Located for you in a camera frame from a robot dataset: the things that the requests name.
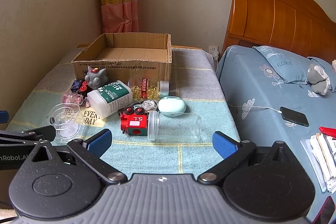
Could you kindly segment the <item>clear round plastic container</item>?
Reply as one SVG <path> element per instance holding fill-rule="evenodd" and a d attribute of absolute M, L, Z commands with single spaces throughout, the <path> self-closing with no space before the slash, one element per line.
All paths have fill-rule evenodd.
<path fill-rule="evenodd" d="M 54 106 L 46 118 L 46 125 L 52 126 L 56 131 L 55 139 L 63 143 L 80 139 L 83 124 L 83 114 L 80 107 L 74 103 L 60 103 Z"/>

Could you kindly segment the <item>pink dog toy jar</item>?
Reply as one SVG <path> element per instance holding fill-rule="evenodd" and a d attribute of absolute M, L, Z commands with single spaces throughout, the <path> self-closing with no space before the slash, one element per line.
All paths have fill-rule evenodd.
<path fill-rule="evenodd" d="M 73 93 L 73 92 L 66 92 L 62 95 L 61 99 L 62 103 L 72 103 L 76 104 L 80 107 L 90 107 L 90 103 L 88 98 L 84 97 L 81 94 Z"/>

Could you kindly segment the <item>clear plastic jar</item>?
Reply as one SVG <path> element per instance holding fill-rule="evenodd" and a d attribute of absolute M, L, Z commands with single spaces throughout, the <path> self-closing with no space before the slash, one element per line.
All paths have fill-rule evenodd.
<path fill-rule="evenodd" d="M 197 143 L 201 139 L 202 120 L 193 113 L 148 113 L 147 138 L 157 143 Z"/>

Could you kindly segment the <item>white medical cotton swab bottle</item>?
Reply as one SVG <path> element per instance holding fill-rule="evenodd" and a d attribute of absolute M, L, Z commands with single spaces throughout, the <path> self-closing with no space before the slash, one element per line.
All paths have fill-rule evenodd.
<path fill-rule="evenodd" d="M 117 80 L 88 93 L 91 108 L 100 119 L 105 119 L 133 102 L 131 89 Z"/>

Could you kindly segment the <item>red toy train block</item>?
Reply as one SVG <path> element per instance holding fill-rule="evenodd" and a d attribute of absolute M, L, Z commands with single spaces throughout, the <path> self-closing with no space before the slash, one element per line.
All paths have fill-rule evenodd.
<path fill-rule="evenodd" d="M 129 136 L 147 136 L 147 114 L 142 108 L 126 107 L 120 114 L 121 131 Z"/>

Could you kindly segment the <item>dark blue cube toy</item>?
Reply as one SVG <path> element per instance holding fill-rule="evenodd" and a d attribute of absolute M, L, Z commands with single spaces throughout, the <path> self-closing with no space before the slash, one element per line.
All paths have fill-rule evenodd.
<path fill-rule="evenodd" d="M 77 93 L 78 90 L 81 88 L 82 86 L 82 82 L 83 80 L 74 80 L 74 82 L 72 83 L 70 90 L 72 93 Z"/>

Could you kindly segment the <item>grey cartoon creature toy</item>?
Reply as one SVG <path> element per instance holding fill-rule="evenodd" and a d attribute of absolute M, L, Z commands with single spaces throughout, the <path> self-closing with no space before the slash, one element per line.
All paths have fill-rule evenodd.
<path fill-rule="evenodd" d="M 98 89 L 108 82 L 108 75 L 105 68 L 92 68 L 88 66 L 88 72 L 84 77 L 91 89 Z"/>

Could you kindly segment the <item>mint green earbuds case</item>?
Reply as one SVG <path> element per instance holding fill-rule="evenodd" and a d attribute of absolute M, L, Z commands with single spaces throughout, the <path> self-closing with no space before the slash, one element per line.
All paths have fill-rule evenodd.
<path fill-rule="evenodd" d="M 167 96 L 159 100 L 158 110 L 167 117 L 177 117 L 186 111 L 186 103 L 180 97 Z"/>

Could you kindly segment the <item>yellow capsule bottle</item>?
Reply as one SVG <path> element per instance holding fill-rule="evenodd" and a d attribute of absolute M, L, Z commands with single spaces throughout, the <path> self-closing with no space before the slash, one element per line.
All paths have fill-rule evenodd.
<path fill-rule="evenodd" d="M 160 100 L 169 95 L 169 81 L 157 81 L 149 78 L 131 78 L 127 83 L 134 100 Z"/>

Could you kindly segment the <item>small red black toy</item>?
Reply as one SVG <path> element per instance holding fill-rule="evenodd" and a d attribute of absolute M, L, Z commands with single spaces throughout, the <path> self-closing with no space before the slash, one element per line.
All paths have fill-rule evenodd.
<path fill-rule="evenodd" d="M 83 81 L 77 93 L 79 95 L 82 95 L 83 97 L 86 97 L 91 90 L 92 89 L 88 86 L 88 83 L 86 81 Z"/>

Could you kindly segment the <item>black smartphone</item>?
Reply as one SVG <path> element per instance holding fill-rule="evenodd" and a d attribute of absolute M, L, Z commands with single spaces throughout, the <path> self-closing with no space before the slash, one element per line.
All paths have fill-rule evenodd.
<path fill-rule="evenodd" d="M 308 119 L 306 117 L 305 114 L 283 107 L 280 107 L 280 112 L 281 112 L 281 116 L 283 118 L 283 120 L 287 121 L 287 122 L 291 122 L 291 123 L 295 123 L 295 124 L 299 124 L 300 126 L 305 126 L 308 127 L 309 126 L 309 122 Z"/>

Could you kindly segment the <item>round tape measure package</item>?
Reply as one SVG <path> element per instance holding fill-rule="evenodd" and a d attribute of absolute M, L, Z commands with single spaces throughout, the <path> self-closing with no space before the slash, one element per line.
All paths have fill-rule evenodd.
<path fill-rule="evenodd" d="M 147 99 L 141 100 L 134 105 L 135 109 L 142 108 L 144 112 L 156 111 L 158 108 L 158 102 L 155 100 Z"/>

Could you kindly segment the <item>open cardboard box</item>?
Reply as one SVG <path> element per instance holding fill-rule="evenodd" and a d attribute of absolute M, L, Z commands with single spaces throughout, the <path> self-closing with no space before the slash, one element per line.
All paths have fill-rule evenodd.
<path fill-rule="evenodd" d="M 102 34 L 71 63 L 77 79 L 83 79 L 91 67 L 105 68 L 110 81 L 126 83 L 132 76 L 169 81 L 171 35 L 148 32 Z"/>

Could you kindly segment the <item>blue floral pillow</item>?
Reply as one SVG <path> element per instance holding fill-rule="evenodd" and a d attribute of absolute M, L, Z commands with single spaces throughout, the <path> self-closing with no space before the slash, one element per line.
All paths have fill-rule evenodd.
<path fill-rule="evenodd" d="M 320 66 L 332 92 L 335 92 L 335 71 L 331 64 L 319 57 L 303 57 L 296 53 L 270 46 L 253 46 L 286 84 L 308 84 L 309 66 Z"/>

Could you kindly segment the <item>dark red phone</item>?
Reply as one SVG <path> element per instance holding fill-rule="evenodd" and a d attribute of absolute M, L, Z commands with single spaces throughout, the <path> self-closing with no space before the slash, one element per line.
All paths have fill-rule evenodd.
<path fill-rule="evenodd" d="M 335 202 L 328 196 L 312 224 L 328 224 L 335 212 Z"/>

